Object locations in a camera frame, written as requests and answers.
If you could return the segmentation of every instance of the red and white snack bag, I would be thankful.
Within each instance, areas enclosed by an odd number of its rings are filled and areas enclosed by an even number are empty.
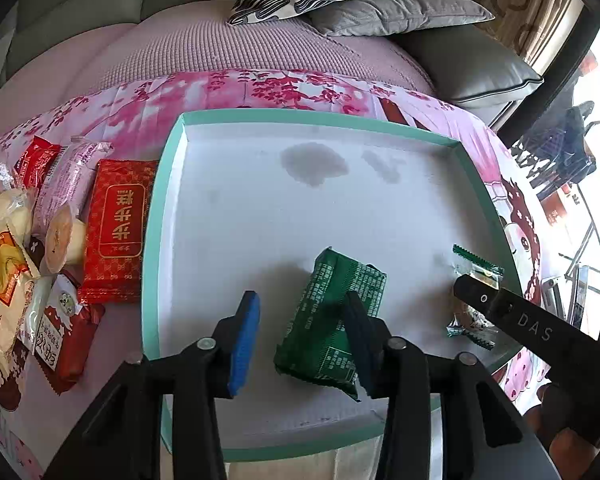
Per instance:
[[[78,382],[105,309],[78,302],[76,287],[58,274],[40,316],[35,355],[51,387],[60,395]]]
[[[14,165],[26,187],[40,189],[51,164],[56,160],[62,146],[52,144],[42,137],[34,136],[33,141]]]
[[[111,150],[109,142],[72,137],[72,142],[58,155],[40,187],[33,211],[33,234],[45,239],[51,219],[64,202],[70,202],[78,211],[82,209],[93,185],[98,163]]]

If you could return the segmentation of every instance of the sofa armrest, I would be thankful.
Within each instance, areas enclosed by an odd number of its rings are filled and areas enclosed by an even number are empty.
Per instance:
[[[442,99],[461,108],[517,101],[543,82],[515,52],[474,25],[415,30],[391,40],[429,73]]]

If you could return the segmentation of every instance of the blue foam pad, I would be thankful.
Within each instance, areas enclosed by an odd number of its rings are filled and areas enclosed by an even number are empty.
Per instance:
[[[231,355],[231,372],[229,373],[227,387],[232,396],[238,393],[238,390],[244,386],[247,380],[249,361],[251,361],[259,323],[260,298],[257,294],[254,294],[248,304],[247,313],[240,327],[240,332],[238,332],[234,352]]]

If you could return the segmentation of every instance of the pink floral tablecloth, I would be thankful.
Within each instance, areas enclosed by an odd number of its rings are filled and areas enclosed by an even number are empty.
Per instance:
[[[13,164],[33,135],[60,144],[83,136],[111,142],[111,158],[153,160],[160,157],[181,113],[240,107],[350,114],[460,140],[499,214],[522,291],[528,300],[540,303],[546,219],[509,152],[471,113],[397,86],[300,71],[180,72],[74,98],[5,133],[0,153]],[[41,476],[97,391],[128,352],[140,348],[138,306],[111,306],[96,332],[81,382],[56,396],[36,360],[16,344],[11,375],[4,378],[0,373],[0,449],[23,478]],[[504,370],[501,384],[515,400],[520,391],[536,387],[545,373],[544,363],[523,350]]]

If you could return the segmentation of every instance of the green snack package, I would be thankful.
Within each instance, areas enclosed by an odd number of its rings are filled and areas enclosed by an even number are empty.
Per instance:
[[[454,245],[454,269],[457,276],[468,274],[477,280],[493,287],[500,288],[504,272],[480,256]],[[454,320],[446,327],[446,334],[451,337],[465,335],[478,346],[491,350],[495,346],[495,335],[498,329],[490,323],[483,314],[472,306],[454,298]]]
[[[386,274],[331,248],[315,260],[294,318],[273,359],[276,370],[302,381],[334,386],[358,400],[356,368],[341,318],[348,290],[355,290],[370,316],[378,315]]]

